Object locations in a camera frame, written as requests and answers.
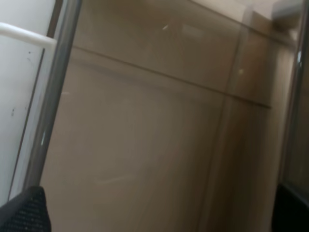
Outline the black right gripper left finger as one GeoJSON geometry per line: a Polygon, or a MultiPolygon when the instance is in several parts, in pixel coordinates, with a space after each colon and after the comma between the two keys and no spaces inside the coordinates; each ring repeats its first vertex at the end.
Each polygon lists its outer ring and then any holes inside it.
{"type": "Polygon", "coordinates": [[[32,186],[0,207],[2,232],[50,232],[46,196],[43,187],[32,186]]]}

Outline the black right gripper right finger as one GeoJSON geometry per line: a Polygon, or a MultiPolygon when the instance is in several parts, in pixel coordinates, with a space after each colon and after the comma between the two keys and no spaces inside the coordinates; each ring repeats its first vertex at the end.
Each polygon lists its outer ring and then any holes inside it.
{"type": "Polygon", "coordinates": [[[276,191],[276,231],[309,232],[309,193],[289,184],[276,191]]]}

